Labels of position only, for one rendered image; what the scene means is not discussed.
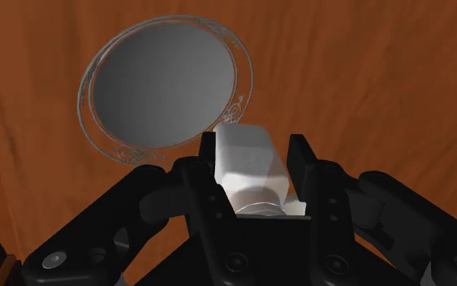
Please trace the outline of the grey round ornate plate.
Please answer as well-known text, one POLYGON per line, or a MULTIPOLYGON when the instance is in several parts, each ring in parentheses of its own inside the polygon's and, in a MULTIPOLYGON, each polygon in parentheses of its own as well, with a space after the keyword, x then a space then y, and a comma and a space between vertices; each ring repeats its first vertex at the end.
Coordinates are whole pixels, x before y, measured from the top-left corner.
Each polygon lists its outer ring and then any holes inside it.
POLYGON ((128 166, 169 166, 218 124, 237 123, 254 85, 251 56, 229 28, 167 15, 110 39, 86 67, 81 130, 100 154, 128 166))

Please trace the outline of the brown wooden table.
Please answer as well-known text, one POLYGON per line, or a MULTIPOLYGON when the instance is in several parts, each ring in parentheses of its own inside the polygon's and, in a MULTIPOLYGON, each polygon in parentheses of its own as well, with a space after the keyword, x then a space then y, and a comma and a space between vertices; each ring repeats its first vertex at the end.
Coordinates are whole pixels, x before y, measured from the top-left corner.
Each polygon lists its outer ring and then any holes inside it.
POLYGON ((15 250, 35 248, 129 166, 85 138, 77 96, 113 37, 194 15, 246 46, 245 124, 347 173, 384 171, 457 218, 457 0, 0 0, 0 180, 15 250))

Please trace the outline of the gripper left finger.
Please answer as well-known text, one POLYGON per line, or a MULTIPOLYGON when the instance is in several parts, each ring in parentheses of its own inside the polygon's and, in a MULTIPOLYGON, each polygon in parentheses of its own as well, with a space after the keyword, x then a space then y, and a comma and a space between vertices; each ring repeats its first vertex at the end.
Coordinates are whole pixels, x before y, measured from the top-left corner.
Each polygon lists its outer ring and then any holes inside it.
POLYGON ((215 134, 170 171, 133 169, 25 259, 27 286, 127 286, 123 272, 169 219, 190 236, 134 286, 252 286, 252 256, 214 177, 215 134))

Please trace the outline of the white faceted bottle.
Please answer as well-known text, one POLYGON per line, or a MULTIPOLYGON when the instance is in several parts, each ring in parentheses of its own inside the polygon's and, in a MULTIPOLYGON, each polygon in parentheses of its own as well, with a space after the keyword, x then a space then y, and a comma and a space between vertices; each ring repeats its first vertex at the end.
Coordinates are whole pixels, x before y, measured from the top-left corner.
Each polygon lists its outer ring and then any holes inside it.
POLYGON ((214 132, 214 178, 223 187, 236 214, 305 214, 306 204, 288 193, 287 169, 265 128, 220 123, 214 132))

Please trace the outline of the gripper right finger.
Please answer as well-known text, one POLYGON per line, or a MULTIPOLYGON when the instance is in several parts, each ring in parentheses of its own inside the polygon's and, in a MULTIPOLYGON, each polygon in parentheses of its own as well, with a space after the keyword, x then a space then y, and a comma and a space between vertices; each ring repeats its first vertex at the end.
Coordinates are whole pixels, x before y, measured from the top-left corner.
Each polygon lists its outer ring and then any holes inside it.
POLYGON ((354 178, 292 134, 287 170, 311 219, 312 286, 457 286, 457 219, 380 171, 354 178))

